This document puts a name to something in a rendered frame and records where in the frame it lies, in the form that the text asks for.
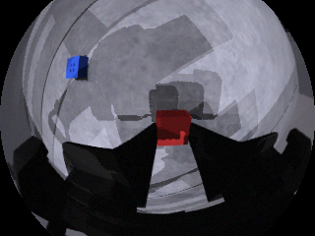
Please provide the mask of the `blue block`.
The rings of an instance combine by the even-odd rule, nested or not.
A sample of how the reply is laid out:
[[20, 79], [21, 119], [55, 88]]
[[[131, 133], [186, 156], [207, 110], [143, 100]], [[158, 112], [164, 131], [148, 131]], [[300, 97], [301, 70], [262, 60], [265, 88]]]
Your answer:
[[[68, 58], [67, 58], [68, 59]], [[78, 79], [87, 77], [88, 56], [72, 56], [67, 60], [67, 78]]]

